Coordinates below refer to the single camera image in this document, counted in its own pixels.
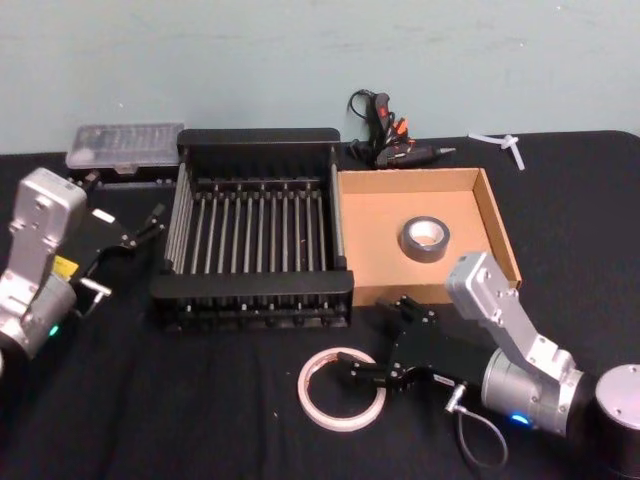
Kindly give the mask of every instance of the black dish rack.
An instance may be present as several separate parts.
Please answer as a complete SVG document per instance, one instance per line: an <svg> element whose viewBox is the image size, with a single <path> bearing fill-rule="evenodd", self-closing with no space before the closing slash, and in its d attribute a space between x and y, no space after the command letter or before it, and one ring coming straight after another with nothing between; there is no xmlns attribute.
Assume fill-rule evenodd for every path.
<svg viewBox="0 0 640 480"><path fill-rule="evenodd" d="M184 130L163 271L166 327L346 326L334 129Z"/></svg>

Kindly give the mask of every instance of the clear plastic case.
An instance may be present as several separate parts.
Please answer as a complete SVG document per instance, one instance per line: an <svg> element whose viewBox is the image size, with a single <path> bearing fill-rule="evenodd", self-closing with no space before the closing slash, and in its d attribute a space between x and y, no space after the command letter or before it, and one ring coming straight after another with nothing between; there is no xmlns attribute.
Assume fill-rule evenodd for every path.
<svg viewBox="0 0 640 480"><path fill-rule="evenodd" d="M177 165L183 123L83 125L67 153L70 169L113 168L121 175L138 168Z"/></svg>

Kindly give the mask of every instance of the tape roll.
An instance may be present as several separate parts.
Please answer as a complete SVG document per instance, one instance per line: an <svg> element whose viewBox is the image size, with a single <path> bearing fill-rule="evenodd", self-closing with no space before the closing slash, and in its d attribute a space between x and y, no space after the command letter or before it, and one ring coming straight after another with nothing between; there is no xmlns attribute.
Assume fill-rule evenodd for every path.
<svg viewBox="0 0 640 480"><path fill-rule="evenodd" d="M353 348L336 347L316 353L305 363L302 370L300 370L300 376L298 377L298 398L300 399L304 413L317 425L327 430L333 430L334 432L354 432L366 427L380 415L382 407L384 406L384 400L387 396L387 390L386 388L378 388L371 406L364 412L353 417L332 417L320 411L320 409L313 404L309 396L311 376L326 364L337 362L338 353L340 352L351 355L362 362L375 363L375 360L369 355L359 350L354 350Z"/></svg>
<svg viewBox="0 0 640 480"><path fill-rule="evenodd" d="M447 225L435 217L415 217L400 232L400 248L412 260L433 263L447 253L451 233Z"/></svg>

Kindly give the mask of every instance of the open cardboard box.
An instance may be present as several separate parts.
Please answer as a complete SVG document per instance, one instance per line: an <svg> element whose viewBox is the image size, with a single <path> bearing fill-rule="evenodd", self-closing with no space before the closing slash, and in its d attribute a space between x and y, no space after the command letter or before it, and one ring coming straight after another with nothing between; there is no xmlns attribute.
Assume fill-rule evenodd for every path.
<svg viewBox="0 0 640 480"><path fill-rule="evenodd" d="M491 251L512 287L522 282L484 169L342 171L342 228L353 305L409 295L421 303L450 303L444 282L458 258ZM400 249L404 224L418 216L442 220L451 232L447 252L419 263Z"/></svg>

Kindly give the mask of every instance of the light blue wall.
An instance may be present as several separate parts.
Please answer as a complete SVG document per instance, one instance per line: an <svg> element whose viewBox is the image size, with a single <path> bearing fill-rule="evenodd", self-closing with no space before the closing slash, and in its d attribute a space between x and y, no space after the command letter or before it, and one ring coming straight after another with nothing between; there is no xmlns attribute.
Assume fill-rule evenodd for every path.
<svg viewBox="0 0 640 480"><path fill-rule="evenodd" d="M391 95L412 136L640 133L637 0L0 1L0 152L78 125L332 126Z"/></svg>

